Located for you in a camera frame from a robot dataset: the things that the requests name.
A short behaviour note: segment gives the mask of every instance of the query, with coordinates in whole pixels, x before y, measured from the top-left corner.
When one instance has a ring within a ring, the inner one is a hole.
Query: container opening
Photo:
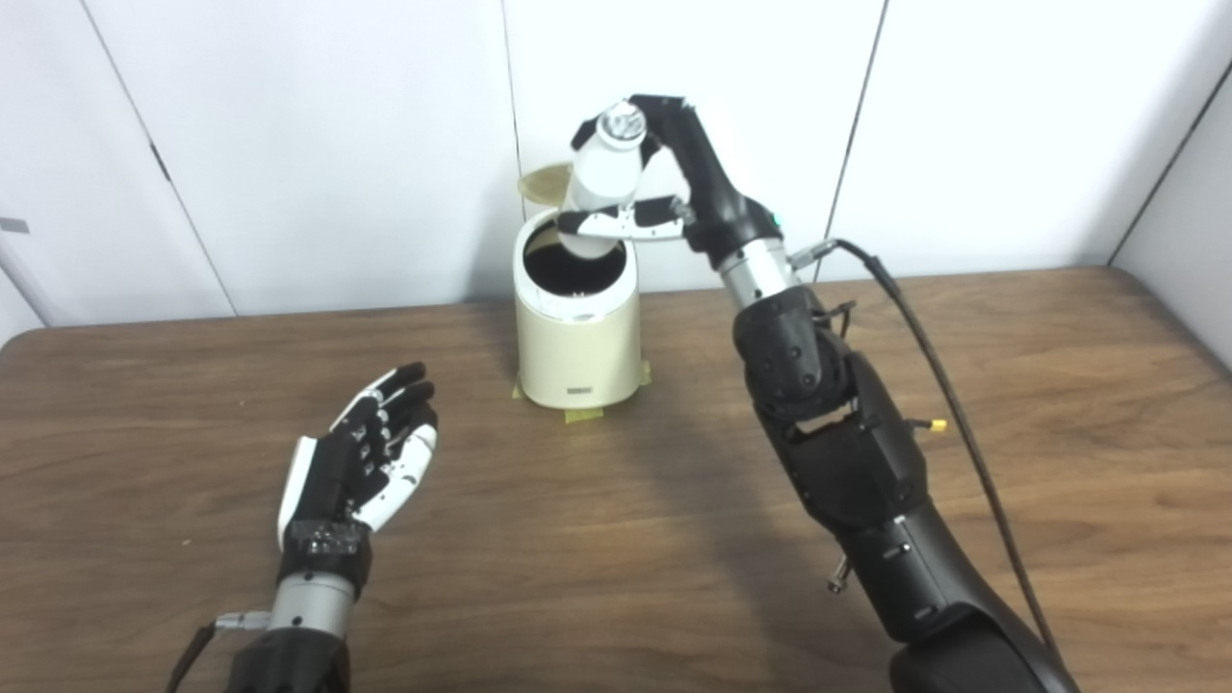
[[[537,228],[526,239],[522,250],[522,265],[531,281],[545,291],[565,297],[593,296],[607,290],[625,274],[627,261],[623,243],[617,243],[611,253],[594,260],[569,253],[561,244],[554,221]]]

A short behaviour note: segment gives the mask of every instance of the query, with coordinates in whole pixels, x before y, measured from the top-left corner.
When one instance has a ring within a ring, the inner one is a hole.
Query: robotic arm
[[[684,236],[722,276],[738,308],[733,340],[755,416],[804,509],[843,546],[844,570],[855,572],[887,634],[906,644],[890,665],[893,689],[1077,693],[1057,655],[966,557],[929,496],[909,423],[796,277],[835,245],[854,247],[828,242],[788,258],[774,215],[736,190],[683,99],[632,96],[583,123],[573,147],[557,221],[574,237],[562,237],[568,249],[593,258],[617,238]],[[637,176],[628,171],[639,173],[662,147],[690,185],[687,202],[633,200]],[[861,259],[898,291],[876,258]],[[817,430],[798,425],[843,407],[845,417]]]
[[[346,629],[368,580],[368,535],[410,498],[436,448],[424,364],[359,392],[322,438],[301,438],[278,509],[272,612],[223,614],[198,631],[172,693],[214,630],[265,630],[232,662],[227,693],[347,693]]]

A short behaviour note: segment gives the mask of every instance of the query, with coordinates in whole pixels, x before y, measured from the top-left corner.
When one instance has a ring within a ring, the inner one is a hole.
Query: yellow tape
[[[564,423],[577,423],[579,420],[590,420],[602,418],[604,408],[599,407],[595,409],[565,409],[564,411]]]

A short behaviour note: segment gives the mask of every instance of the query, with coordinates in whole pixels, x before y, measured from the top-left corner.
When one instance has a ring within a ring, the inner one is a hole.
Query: metal screw
[[[843,591],[846,589],[846,578],[850,576],[851,564],[848,562],[846,555],[844,555],[839,559],[838,567],[834,568],[834,572],[830,575],[830,578],[825,581],[825,584],[830,588],[830,592],[841,594]]]

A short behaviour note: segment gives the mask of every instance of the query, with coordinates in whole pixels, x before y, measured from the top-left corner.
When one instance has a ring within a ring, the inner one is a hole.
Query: black robotic arm
[[[886,633],[906,644],[890,665],[893,689],[1076,693],[1060,657],[958,546],[929,496],[912,427],[869,359],[835,334],[830,313],[796,277],[798,263],[786,255],[774,215],[728,180],[696,111],[683,99],[648,95],[614,109],[625,118],[616,134],[642,137],[642,165],[662,147],[675,154],[690,199],[648,201],[675,217],[654,221],[679,227],[736,300],[732,337],[756,418],[808,514],[843,546]],[[641,123],[630,116],[634,111]],[[611,138],[610,125],[605,115],[583,123],[574,149]],[[585,175],[577,169],[575,178]],[[611,219],[623,219],[623,238],[648,239],[632,228],[648,216],[638,213],[643,203],[632,194],[606,211],[567,203],[559,227],[586,237],[606,224],[595,236],[614,238]],[[828,243],[813,256],[841,244]],[[887,290],[897,291],[876,258],[864,259]],[[807,433],[800,427],[844,407],[850,413],[837,422]]]

